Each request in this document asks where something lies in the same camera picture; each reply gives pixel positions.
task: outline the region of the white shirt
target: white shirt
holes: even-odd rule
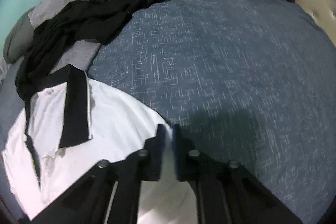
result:
[[[25,145],[23,109],[8,134],[2,152],[10,188],[32,220],[99,160],[123,160],[141,149],[164,124],[164,119],[134,97],[101,82],[87,79],[89,138],[85,143],[58,149],[62,135],[67,83],[46,88],[31,99],[31,136],[41,165],[41,185]],[[188,183],[175,180],[170,148],[164,152],[162,179],[142,182],[138,223],[197,223],[195,195]]]

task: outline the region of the bed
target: bed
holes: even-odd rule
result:
[[[98,50],[88,75],[181,124],[212,158],[239,160],[304,223],[318,223],[336,195],[336,0],[295,2],[154,4]]]

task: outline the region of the black trim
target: black trim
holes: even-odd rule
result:
[[[37,91],[52,88],[67,82],[67,93],[64,104],[63,130],[58,148],[79,145],[89,140],[88,101],[86,75],[80,69],[68,64],[55,73],[36,82]],[[41,178],[38,154],[34,148],[33,140],[28,135],[31,115],[31,98],[25,103],[26,109],[26,146],[33,159],[35,172]]]

